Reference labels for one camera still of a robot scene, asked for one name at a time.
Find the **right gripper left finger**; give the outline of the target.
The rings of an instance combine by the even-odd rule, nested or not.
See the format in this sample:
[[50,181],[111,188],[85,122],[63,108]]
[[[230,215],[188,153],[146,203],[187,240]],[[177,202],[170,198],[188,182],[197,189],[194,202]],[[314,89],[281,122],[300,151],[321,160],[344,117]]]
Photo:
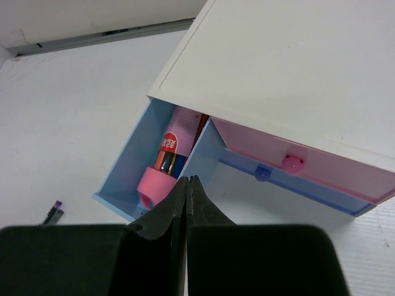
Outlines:
[[2,295],[183,295],[188,178],[130,224],[1,230]]

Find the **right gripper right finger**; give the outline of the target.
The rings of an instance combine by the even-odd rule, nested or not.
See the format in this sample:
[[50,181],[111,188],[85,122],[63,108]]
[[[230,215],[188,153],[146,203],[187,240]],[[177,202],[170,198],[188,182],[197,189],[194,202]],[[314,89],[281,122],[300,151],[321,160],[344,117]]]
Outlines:
[[303,224],[237,225],[199,178],[186,193],[190,295],[348,295],[333,243]]

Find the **light blue drawer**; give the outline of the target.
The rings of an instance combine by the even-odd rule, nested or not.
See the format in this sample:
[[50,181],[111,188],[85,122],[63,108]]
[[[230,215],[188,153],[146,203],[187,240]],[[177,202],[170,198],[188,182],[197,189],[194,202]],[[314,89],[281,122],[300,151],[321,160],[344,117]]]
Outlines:
[[[128,222],[143,216],[148,210],[139,201],[137,187],[147,167],[154,164],[167,125],[176,106],[151,99],[137,122],[107,179],[93,199]],[[197,175],[206,187],[225,151],[225,143],[214,123],[203,128],[180,176]]]

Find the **pink drawer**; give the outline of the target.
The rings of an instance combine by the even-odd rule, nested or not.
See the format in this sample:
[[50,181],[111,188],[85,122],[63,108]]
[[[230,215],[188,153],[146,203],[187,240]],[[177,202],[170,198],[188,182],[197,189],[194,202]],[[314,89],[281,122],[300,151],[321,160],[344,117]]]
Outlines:
[[371,204],[394,197],[392,172],[218,118],[212,121],[232,152]]

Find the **white drawer organizer cabinet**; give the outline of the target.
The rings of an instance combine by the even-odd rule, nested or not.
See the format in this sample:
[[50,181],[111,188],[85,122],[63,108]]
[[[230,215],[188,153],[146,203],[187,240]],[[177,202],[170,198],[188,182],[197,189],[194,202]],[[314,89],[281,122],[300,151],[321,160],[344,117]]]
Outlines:
[[394,2],[207,1],[148,96],[394,171]]

